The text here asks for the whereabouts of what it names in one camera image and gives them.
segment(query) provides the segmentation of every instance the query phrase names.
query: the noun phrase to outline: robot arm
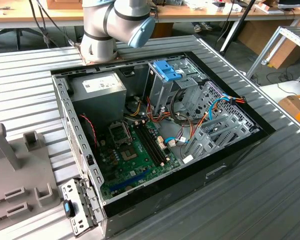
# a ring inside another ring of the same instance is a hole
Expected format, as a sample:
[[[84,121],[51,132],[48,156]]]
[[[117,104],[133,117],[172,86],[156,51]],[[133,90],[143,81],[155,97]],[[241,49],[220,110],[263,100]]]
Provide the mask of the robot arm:
[[[116,41],[133,48],[150,38],[155,19],[147,0],[83,0],[84,36],[81,54],[89,62],[108,62],[117,56]]]

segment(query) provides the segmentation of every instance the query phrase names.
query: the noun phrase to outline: blue drive bay latch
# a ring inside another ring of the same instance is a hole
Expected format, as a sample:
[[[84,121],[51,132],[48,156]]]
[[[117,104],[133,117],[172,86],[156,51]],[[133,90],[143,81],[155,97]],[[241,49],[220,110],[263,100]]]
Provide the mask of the blue drive bay latch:
[[[174,68],[166,61],[155,61],[153,62],[153,66],[164,76],[164,79],[168,82],[182,79],[182,75],[176,73]]]

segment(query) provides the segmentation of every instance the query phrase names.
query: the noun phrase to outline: metal table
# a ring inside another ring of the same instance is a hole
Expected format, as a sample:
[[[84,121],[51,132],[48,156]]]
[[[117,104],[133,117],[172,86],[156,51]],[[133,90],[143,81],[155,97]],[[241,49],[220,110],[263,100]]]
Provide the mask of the metal table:
[[[233,171],[133,226],[114,240],[300,239],[300,125],[203,40],[118,45],[125,59],[193,51],[277,132]],[[43,133],[57,184],[79,175],[57,110],[49,70],[81,65],[72,47],[0,54],[0,122],[9,140]],[[72,239],[59,205],[0,231],[0,239]],[[96,228],[81,239],[98,239]]]

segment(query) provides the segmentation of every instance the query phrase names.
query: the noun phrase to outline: metal rack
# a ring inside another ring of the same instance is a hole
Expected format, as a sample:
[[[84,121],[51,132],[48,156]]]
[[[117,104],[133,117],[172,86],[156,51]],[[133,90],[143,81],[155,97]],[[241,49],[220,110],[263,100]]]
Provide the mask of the metal rack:
[[[297,44],[300,47],[300,26],[279,26],[269,42],[266,44],[264,49],[262,50],[259,57],[255,60],[250,70],[247,72],[246,77],[250,79],[252,75],[254,74],[257,66],[262,63],[263,65],[267,64],[269,60],[276,54],[276,52],[279,50],[279,47],[275,47],[272,52],[270,53],[269,57],[266,60],[263,60],[267,52],[274,46],[274,44],[277,42],[277,39],[282,35],[283,37],[291,40],[295,44]]]

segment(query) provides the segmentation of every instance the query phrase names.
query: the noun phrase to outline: desk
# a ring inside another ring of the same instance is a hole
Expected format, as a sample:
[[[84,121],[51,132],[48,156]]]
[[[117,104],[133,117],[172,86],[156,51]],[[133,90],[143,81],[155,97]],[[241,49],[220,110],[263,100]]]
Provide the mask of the desk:
[[[38,17],[38,21],[41,22],[40,13],[36,7],[35,1],[35,13]],[[28,0],[0,0],[0,7],[9,6],[13,10],[6,10],[6,15],[0,15],[0,29],[5,28],[36,28],[37,25],[34,22],[32,12]],[[180,23],[180,22],[222,22],[228,17],[228,14],[218,12],[216,14],[207,13],[206,9],[191,10],[187,6],[158,6],[158,23]],[[68,26],[83,26],[84,16],[81,9],[71,10],[47,10],[51,18],[60,27]],[[229,17],[229,21],[234,21],[234,24],[228,34],[222,49],[226,46],[230,37],[234,33],[243,12],[232,13]],[[53,24],[46,18],[47,27],[52,27]],[[286,20],[294,19],[291,26],[296,26],[300,22],[300,10],[296,9],[294,12],[288,12],[286,14],[266,14],[261,10],[256,9],[250,11],[246,17],[246,21],[260,21],[260,20]]]
[[[300,124],[194,36],[151,39],[136,49],[119,43],[118,51],[125,59],[193,51],[276,132],[232,171],[111,240],[300,239]],[[49,71],[81,65],[73,47],[0,53],[0,122],[7,139],[31,130],[43,134],[58,186],[79,172]],[[0,231],[0,240],[43,236],[74,240],[62,205]],[[95,228],[80,240],[98,236]]]

